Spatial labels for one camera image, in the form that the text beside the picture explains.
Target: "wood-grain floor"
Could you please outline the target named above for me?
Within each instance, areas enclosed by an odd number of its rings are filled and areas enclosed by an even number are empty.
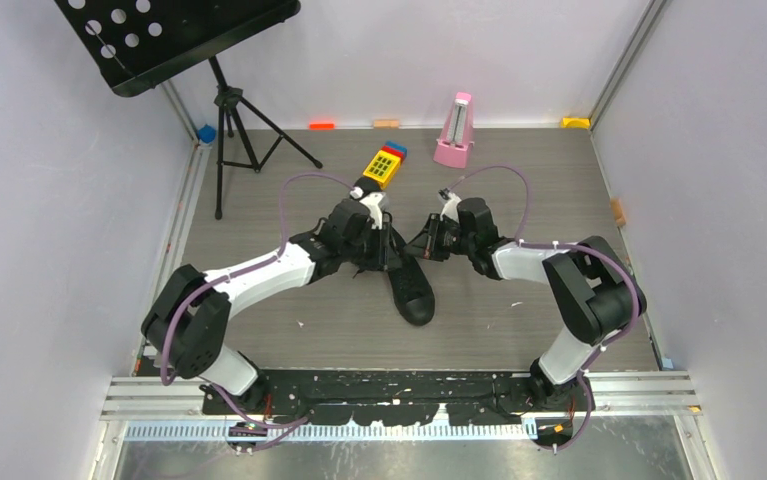
[[[387,189],[395,227],[409,240],[427,215],[439,211],[436,191],[462,171],[432,161],[438,130],[335,130],[290,132],[324,162],[324,172],[353,182],[383,145],[392,140],[409,149],[404,166]],[[609,199],[589,134],[583,130],[484,129],[475,132],[469,169],[495,163],[521,168],[533,188],[525,238],[578,241],[604,236],[624,256]],[[251,132],[260,156],[275,134]],[[227,160],[246,162],[238,137],[227,142]],[[290,175],[314,170],[286,142],[259,174],[225,168],[224,218],[215,208],[215,151],[197,203],[184,263],[200,270],[233,265],[278,246],[277,199]],[[487,171],[457,188],[486,199],[501,234],[511,236],[524,206],[520,180],[505,171]],[[320,179],[296,182],[286,201],[289,230],[312,228],[345,195]],[[407,324],[392,304],[382,273],[352,278],[344,265],[310,286],[282,292],[231,321],[226,342],[261,367],[526,369],[561,328],[546,286],[497,282],[476,274],[466,258],[422,262],[436,294],[436,316],[425,327]],[[640,323],[610,348],[593,369],[655,370],[647,332]]]

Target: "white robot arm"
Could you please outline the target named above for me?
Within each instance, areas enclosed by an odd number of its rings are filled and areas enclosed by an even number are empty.
[[[565,325],[530,368],[529,387],[535,403],[573,383],[595,349],[628,325],[634,294],[638,313],[645,311],[645,296],[633,277],[625,275],[633,282],[631,294],[622,275],[615,271],[624,267],[603,238],[593,236],[569,246],[594,250],[611,265],[556,243],[554,248],[529,248],[499,236],[482,198],[462,200],[448,190],[440,191],[439,197],[441,214],[430,215],[421,233],[407,245],[407,254],[436,261],[444,261],[451,254],[466,255],[481,275],[547,284],[553,291]]]
[[[200,377],[233,395],[243,394],[256,381],[258,369],[223,345],[229,319],[265,298],[331,275],[345,262],[362,270],[398,268],[400,257],[390,241],[387,206],[386,194],[361,179],[350,197],[319,224],[320,229],[289,238],[282,253],[278,249],[205,272],[191,265],[178,268],[142,323],[142,333],[162,350],[175,311],[192,292],[211,284],[187,306],[171,332],[168,360],[182,378]]]

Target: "music stand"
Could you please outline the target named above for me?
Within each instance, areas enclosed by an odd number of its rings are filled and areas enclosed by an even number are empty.
[[[115,94],[133,97],[180,72],[209,61],[218,83],[218,189],[215,218],[221,219],[224,166],[259,173],[277,145],[285,139],[316,168],[323,167],[309,152],[243,96],[230,87],[216,55],[257,33],[296,15],[297,0],[55,0],[94,59]],[[238,112],[242,104],[278,135],[258,160]],[[224,161],[224,133],[232,123],[250,163]]]

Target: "orange block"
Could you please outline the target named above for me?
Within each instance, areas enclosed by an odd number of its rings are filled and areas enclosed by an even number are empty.
[[[624,218],[624,209],[621,206],[621,201],[618,198],[610,199],[610,208],[613,210],[613,218],[616,219],[616,226],[621,228],[627,224],[627,220]]]
[[[400,128],[401,122],[391,118],[382,118],[374,121],[374,128]]]
[[[333,122],[310,122],[310,130],[333,130],[336,124]]]

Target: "red block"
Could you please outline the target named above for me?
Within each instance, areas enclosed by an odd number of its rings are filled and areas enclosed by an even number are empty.
[[[394,148],[389,147],[383,147],[380,149],[381,152],[391,153],[392,155],[398,157],[401,159],[401,162],[404,161],[404,152],[401,152],[399,150],[395,150]]]
[[[310,130],[333,130],[334,128],[336,128],[336,124],[331,122],[315,122],[309,124]]]

